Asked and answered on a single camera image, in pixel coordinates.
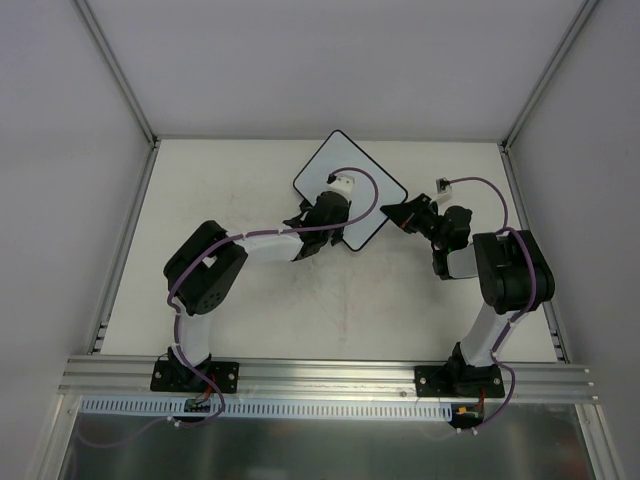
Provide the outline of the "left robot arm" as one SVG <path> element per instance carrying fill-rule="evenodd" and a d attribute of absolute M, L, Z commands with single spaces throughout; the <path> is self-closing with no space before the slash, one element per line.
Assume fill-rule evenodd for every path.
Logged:
<path fill-rule="evenodd" d="M 231 235 L 213 220 L 201 224 L 163 270 L 170 306 L 180 320 L 174 325 L 174 345 L 155 362 L 150 389 L 234 394 L 239 364 L 212 358 L 211 312 L 225 300 L 244 267 L 299 261 L 326 244 L 341 242 L 349 210 L 346 197 L 325 191 L 314 204 L 302 202 L 300 214 L 274 230 Z"/>

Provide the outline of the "small black-framed whiteboard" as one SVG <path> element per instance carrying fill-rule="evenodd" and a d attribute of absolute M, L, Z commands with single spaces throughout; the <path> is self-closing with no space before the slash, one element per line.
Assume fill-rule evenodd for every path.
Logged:
<path fill-rule="evenodd" d="M 378 187 L 378 199 L 374 210 L 363 220 L 344 229 L 344 243 L 354 251 L 360 251 L 376 235 L 388 218 L 380 211 L 385 205 L 400 204 L 408 198 L 408 192 L 387 170 L 341 130 L 334 130 L 321 144 L 300 173 L 293 180 L 294 190 L 302 198 L 314 203 L 316 197 L 329 189 L 329 176 L 336 170 L 352 180 L 348 198 L 351 201 L 349 219 L 367 211 L 373 204 L 374 187 L 363 173 L 368 173 Z"/>

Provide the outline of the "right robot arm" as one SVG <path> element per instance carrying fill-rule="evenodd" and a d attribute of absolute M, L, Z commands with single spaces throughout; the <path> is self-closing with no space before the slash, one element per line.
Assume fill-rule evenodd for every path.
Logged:
<path fill-rule="evenodd" d="M 483 299 L 469 333 L 455 344 L 446 363 L 414 368 L 416 395 L 504 397 L 495 359 L 521 318 L 555 292 L 553 274 L 532 233 L 506 227 L 472 234 L 471 210 L 454 205 L 439 213 L 425 194 L 381 211 L 404 232 L 430 241 L 433 270 L 440 279 L 476 278 Z"/>

